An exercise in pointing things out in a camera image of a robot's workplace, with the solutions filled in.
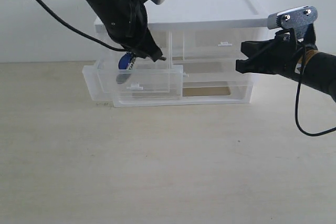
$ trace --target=white wall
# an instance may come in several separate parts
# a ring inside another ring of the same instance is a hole
[[[45,0],[63,19],[94,35],[95,14],[85,0]],[[336,52],[333,0],[261,0],[270,12],[297,5],[315,5],[320,49]],[[68,31],[33,0],[0,0],[0,62],[95,60],[99,46]]]

